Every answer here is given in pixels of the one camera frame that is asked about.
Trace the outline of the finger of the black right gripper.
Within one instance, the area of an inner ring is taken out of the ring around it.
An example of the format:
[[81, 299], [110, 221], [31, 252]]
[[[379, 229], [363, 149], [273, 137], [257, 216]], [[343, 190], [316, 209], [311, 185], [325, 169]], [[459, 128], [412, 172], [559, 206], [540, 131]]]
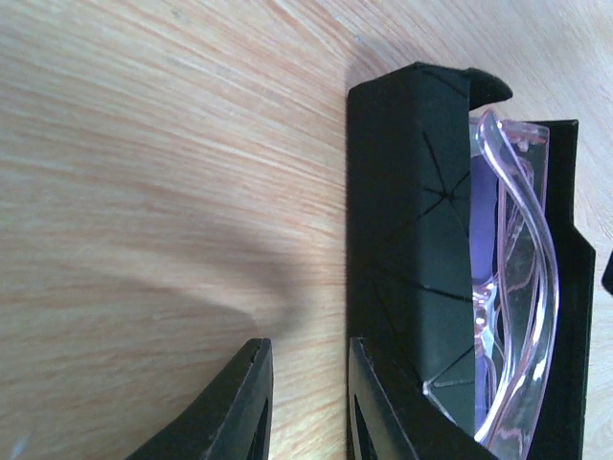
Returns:
[[607, 292], [613, 292], [613, 252], [610, 254], [602, 274], [602, 286]]

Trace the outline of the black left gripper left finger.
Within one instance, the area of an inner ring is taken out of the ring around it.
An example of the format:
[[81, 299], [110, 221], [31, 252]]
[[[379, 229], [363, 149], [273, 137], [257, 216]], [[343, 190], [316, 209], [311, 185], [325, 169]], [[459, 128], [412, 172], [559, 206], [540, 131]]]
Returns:
[[176, 419], [128, 457], [132, 460], [266, 459], [273, 382], [271, 340], [247, 340]]

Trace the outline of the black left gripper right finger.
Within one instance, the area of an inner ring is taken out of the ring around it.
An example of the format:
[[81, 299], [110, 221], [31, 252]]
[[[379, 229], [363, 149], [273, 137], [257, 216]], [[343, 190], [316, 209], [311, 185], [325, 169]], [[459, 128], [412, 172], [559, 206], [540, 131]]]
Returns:
[[356, 459], [492, 459], [369, 340], [349, 346], [348, 397]]

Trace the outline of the pink sunglasses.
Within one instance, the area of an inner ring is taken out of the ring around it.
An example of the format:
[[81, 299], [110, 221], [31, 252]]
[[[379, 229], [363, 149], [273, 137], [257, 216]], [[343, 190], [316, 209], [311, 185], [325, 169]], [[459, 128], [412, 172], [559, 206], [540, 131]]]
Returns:
[[545, 218], [550, 131], [469, 122], [469, 250], [475, 345], [475, 440], [525, 459], [553, 358], [559, 269]]

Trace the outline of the black sunglasses case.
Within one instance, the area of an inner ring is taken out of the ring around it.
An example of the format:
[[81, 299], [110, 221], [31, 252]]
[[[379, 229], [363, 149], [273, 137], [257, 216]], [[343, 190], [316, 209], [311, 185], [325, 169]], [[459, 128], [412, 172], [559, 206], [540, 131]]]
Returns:
[[[487, 72], [416, 62], [347, 97], [348, 363], [353, 337], [371, 341], [475, 442], [469, 122], [511, 95]], [[574, 223], [579, 124], [526, 123], [550, 131], [545, 218], [560, 300], [525, 459], [579, 459], [596, 259]]]

